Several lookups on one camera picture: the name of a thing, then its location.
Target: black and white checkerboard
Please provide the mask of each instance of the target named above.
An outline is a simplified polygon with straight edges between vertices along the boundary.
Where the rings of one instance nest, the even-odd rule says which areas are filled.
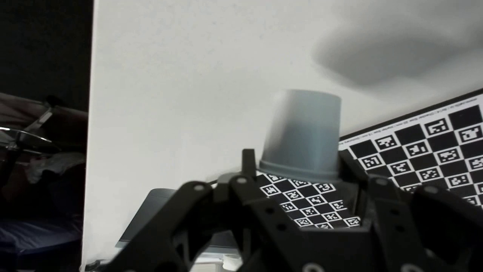
[[[443,188],[483,208],[483,91],[342,138],[340,158],[363,176],[391,179],[403,191]],[[334,185],[259,173],[262,193],[301,227],[358,227]]]
[[[342,196],[331,183],[310,183],[259,173],[262,193],[281,205],[301,227],[343,229],[358,227],[361,218],[351,217]]]

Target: dark background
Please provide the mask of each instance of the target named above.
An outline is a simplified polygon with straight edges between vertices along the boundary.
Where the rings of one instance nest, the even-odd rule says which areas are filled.
[[[88,111],[92,0],[0,0],[0,93]]]

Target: screw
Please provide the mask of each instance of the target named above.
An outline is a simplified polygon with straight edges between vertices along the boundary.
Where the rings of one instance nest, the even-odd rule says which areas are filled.
[[[317,264],[307,264],[302,268],[302,272],[325,272],[322,267],[319,267]]]
[[[438,188],[434,188],[434,187],[428,187],[428,188],[425,188],[425,191],[429,193],[429,194],[438,194],[440,193]]]
[[[248,183],[248,180],[245,177],[239,177],[237,183],[245,185],[245,183]]]
[[[402,267],[402,272],[425,272],[420,267],[415,267],[412,264],[406,264]]]
[[[206,188],[203,185],[197,185],[194,190],[198,193],[206,191]]]
[[[388,180],[378,179],[378,180],[376,180],[376,185],[379,185],[379,187],[388,187]]]

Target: checkerboard pattern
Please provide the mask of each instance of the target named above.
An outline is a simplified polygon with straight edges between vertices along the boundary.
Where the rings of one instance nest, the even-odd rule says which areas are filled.
[[[431,122],[378,134],[340,150],[367,174],[390,177],[412,193],[423,185],[443,188],[483,206],[482,106],[470,106]]]
[[[431,185],[483,209],[483,94],[345,138],[340,158],[403,191]],[[360,227],[334,185],[259,173],[260,191],[301,227]]]
[[[286,177],[257,174],[260,191],[278,202],[301,229],[352,229],[361,218],[351,217],[343,199],[331,183],[310,183]]]

